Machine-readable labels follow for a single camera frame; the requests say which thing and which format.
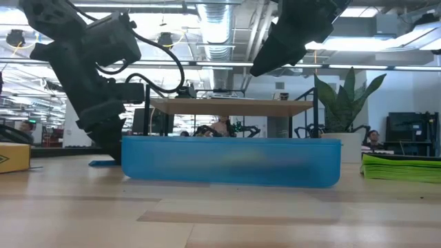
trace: green folder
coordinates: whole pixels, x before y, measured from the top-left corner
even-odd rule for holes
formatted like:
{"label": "green folder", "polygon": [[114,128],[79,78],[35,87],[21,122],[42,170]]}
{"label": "green folder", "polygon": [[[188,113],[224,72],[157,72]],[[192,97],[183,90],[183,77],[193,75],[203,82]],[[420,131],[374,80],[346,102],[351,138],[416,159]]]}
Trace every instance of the green folder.
{"label": "green folder", "polygon": [[384,157],[387,156],[363,155],[360,171],[365,178],[441,183],[441,161],[425,161],[423,157],[409,160],[397,160],[397,156]]}

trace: computer monitor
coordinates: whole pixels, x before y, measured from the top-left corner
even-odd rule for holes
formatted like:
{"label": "computer monitor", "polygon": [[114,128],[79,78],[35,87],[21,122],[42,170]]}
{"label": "computer monitor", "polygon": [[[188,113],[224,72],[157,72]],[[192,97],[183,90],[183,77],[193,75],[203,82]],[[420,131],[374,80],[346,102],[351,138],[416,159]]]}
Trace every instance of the computer monitor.
{"label": "computer monitor", "polygon": [[[165,132],[164,130],[164,120],[165,120],[165,114],[158,110],[155,109],[153,116],[152,116],[152,111],[153,109],[151,108],[149,110],[149,115],[150,118],[152,118],[152,120],[150,121],[152,126],[150,127],[151,131],[153,134],[163,134]],[[134,114],[134,118],[133,118],[133,127],[132,127],[132,131],[134,133],[137,134],[143,134],[144,133],[144,109],[143,108],[139,108],[139,109],[135,109],[135,114]],[[174,124],[174,115],[169,115],[169,119],[168,119],[168,131],[167,133],[172,133],[173,132],[173,124]]]}

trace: green plant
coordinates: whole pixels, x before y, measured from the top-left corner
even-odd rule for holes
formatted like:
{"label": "green plant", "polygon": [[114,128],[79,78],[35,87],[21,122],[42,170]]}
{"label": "green plant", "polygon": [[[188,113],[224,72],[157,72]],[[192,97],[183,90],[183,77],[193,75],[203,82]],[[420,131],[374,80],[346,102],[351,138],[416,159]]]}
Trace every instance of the green plant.
{"label": "green plant", "polygon": [[351,68],[345,80],[345,85],[340,86],[338,94],[327,83],[314,75],[314,85],[317,88],[318,99],[325,106],[326,132],[350,132],[351,125],[360,113],[369,95],[375,92],[384,81],[386,74],[374,79],[368,87],[366,82],[355,90],[356,75]]}

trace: ceiling duct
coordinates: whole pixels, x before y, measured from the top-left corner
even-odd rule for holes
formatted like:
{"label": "ceiling duct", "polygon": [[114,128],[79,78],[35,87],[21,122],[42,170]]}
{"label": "ceiling duct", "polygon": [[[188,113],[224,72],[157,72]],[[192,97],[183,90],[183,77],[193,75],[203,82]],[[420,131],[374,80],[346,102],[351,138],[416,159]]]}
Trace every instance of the ceiling duct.
{"label": "ceiling duct", "polygon": [[[232,41],[233,7],[223,4],[200,4],[197,6],[202,21],[202,36],[207,59],[210,61],[231,61],[232,48],[222,46]],[[213,70],[214,89],[232,90],[232,70]]]}

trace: potted plant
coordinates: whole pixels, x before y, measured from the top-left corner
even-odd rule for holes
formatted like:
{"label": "potted plant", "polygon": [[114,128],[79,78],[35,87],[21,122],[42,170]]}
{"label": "potted plant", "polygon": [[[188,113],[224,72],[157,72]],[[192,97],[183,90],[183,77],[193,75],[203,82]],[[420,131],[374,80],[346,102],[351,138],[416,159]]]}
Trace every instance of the potted plant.
{"label": "potted plant", "polygon": [[386,74],[375,78],[369,86],[366,82],[355,90],[356,75],[351,68],[338,93],[314,75],[318,99],[325,106],[325,134],[322,138],[337,138],[342,141],[342,163],[359,163],[361,160],[361,136],[352,132],[352,123],[360,113],[367,98],[384,81]]}

